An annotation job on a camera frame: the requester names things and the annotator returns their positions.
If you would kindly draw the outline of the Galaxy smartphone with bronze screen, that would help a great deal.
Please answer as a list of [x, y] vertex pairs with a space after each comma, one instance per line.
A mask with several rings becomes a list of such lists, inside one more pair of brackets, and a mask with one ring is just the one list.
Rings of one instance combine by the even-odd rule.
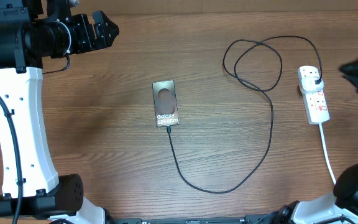
[[157, 127], [180, 124], [174, 81], [153, 82], [152, 89]]

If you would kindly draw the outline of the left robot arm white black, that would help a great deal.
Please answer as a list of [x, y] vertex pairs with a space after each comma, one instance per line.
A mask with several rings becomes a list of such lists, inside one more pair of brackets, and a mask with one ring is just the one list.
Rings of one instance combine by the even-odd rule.
[[102, 11], [73, 15], [75, 1], [0, 0], [0, 218], [112, 223], [84, 194], [78, 174], [59, 175], [42, 111], [43, 58], [69, 58], [112, 46], [118, 26]]

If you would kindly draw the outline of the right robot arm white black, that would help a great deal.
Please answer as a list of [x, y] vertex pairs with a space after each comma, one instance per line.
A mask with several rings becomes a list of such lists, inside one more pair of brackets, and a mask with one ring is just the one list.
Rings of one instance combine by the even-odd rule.
[[[358, 59], [341, 65], [339, 71], [358, 92]], [[257, 223], [358, 223], [358, 164], [339, 176], [330, 194], [284, 205]]]

